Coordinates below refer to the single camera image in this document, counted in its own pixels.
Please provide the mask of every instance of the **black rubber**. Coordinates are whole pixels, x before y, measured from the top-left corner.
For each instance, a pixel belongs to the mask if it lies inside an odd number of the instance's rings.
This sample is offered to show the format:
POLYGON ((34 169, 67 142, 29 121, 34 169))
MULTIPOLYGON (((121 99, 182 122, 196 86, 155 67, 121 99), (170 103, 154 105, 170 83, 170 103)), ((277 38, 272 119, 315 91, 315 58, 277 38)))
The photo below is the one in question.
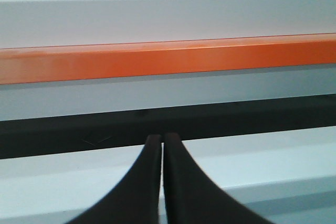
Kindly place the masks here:
POLYGON ((165 135, 163 181, 169 224, 270 224, 216 186, 176 133, 165 135))
POLYGON ((115 188, 68 224, 158 224, 160 138, 148 136, 139 157, 115 188))

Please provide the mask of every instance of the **black tips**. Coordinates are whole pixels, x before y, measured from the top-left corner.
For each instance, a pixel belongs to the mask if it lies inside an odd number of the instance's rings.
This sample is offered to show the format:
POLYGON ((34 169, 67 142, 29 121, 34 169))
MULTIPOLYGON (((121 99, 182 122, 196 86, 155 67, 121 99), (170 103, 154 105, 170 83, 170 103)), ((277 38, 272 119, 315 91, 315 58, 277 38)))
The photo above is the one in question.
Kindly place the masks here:
POLYGON ((161 137, 150 135, 115 188, 68 224, 158 224, 160 177, 161 137))
POLYGON ((176 133, 165 136, 164 194, 169 224, 270 224, 216 186, 176 133))
MULTIPOLYGON (((169 224, 271 224, 216 186, 178 134, 165 136, 163 180, 169 224)), ((123 179, 68 224, 158 224, 161 137, 150 135, 123 179)))

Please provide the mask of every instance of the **orange trim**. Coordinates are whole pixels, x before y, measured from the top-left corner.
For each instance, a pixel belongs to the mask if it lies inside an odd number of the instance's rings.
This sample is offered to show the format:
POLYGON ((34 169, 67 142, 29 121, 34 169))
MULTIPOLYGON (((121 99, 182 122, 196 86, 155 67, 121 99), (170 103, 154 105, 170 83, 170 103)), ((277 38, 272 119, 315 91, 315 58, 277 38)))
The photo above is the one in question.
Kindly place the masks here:
POLYGON ((336 34, 0 49, 0 84, 336 63, 336 34))

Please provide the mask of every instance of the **white surface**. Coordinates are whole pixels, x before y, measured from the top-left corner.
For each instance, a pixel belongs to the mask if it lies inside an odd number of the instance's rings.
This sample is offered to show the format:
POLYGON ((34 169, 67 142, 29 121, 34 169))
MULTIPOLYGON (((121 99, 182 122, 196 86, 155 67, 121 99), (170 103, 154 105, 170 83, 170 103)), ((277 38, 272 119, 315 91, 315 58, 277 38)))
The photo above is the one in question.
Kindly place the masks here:
POLYGON ((222 189, 277 224, 334 224, 336 126, 184 141, 222 189))
POLYGON ((0 121, 336 93, 336 65, 0 85, 0 121))
POLYGON ((119 182, 142 147, 0 160, 0 223, 70 220, 119 182))
MULTIPOLYGON (((328 192, 336 191, 336 126, 184 144, 214 182, 267 218, 277 223, 333 224, 336 212, 330 202, 277 214, 262 206, 281 206, 282 200, 295 202, 299 197, 301 204, 309 204, 305 199, 311 195, 328 197, 328 192)), ((0 223, 58 224, 71 219, 119 181, 141 148, 0 160, 0 223)))
POLYGON ((336 33, 336 0, 0 0, 0 48, 336 33))

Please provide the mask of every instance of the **orange stripe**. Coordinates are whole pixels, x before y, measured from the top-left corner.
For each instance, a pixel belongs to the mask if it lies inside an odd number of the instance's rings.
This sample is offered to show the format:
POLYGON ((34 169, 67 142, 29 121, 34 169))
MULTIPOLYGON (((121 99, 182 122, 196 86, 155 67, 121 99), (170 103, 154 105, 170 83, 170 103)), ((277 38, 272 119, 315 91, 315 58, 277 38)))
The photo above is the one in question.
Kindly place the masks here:
POLYGON ((336 63, 336 34, 0 49, 0 84, 336 63))

